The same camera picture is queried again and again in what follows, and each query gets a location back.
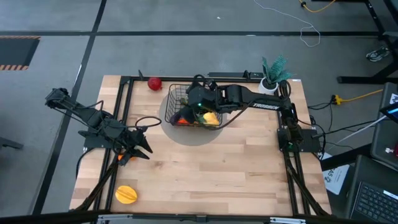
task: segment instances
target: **concrete floor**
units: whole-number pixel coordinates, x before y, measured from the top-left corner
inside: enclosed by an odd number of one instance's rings
[[[0,0],[2,30],[91,30],[100,0]],[[335,3],[319,14],[304,11],[299,2],[258,0],[311,22],[319,31],[376,31],[363,3]],[[382,1],[372,1],[387,30],[397,30]],[[311,8],[325,3],[309,2]],[[295,31],[301,24],[252,1],[108,1],[100,31],[117,30],[266,30]],[[305,37],[311,43],[317,38]],[[30,213],[39,179],[61,115],[44,106],[53,87],[72,89],[88,37],[43,37],[27,71],[0,72],[0,136],[23,143],[23,150],[0,151],[0,217]],[[287,68],[302,79],[307,103],[314,105],[339,94],[351,98],[382,88],[382,85],[339,85],[340,75],[371,76],[391,58],[378,63],[365,59],[381,43],[375,38],[322,37],[321,44],[308,48],[298,37],[161,36],[97,37],[81,84],[78,101],[96,101],[103,75],[191,76],[208,72],[261,71],[261,57],[273,60],[282,54]],[[381,95],[333,109],[333,127],[375,119]],[[311,111],[317,123],[327,129],[330,112]],[[77,131],[82,125],[71,121],[50,186],[43,212],[68,210],[75,183],[75,166],[83,147]],[[328,136],[336,142],[347,133]],[[372,130],[345,144],[357,147],[371,141]],[[330,154],[347,148],[334,147]],[[332,205],[333,212],[341,211]]]

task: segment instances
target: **white paper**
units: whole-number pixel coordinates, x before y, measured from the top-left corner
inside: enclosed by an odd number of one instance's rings
[[[331,157],[330,154],[325,153],[323,159]],[[335,195],[340,193],[341,187],[343,186],[344,179],[346,178],[349,165],[343,165],[336,167],[331,170],[323,171],[323,180],[325,181],[326,189]]]
[[[390,104],[394,104],[398,102],[398,95],[391,94]]]

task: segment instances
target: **yellow fruit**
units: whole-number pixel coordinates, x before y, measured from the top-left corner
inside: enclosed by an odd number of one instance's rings
[[[217,116],[213,112],[208,112],[203,115],[203,118],[206,120],[206,124],[212,125],[220,125],[220,122],[217,119]]]
[[[115,193],[116,199],[123,204],[133,203],[137,200],[137,193],[129,186],[118,187]]]

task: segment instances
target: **artificial plant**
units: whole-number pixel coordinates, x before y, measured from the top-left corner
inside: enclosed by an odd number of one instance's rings
[[[284,70],[287,60],[283,56],[278,56],[271,68],[268,66],[267,59],[262,58],[262,69],[266,77],[267,84],[272,86],[282,80],[286,80],[292,76],[290,72]]]

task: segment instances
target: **red ball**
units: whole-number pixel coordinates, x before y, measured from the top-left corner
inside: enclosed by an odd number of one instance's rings
[[[159,90],[162,88],[162,80],[157,77],[150,77],[148,80],[148,87],[154,91]]]

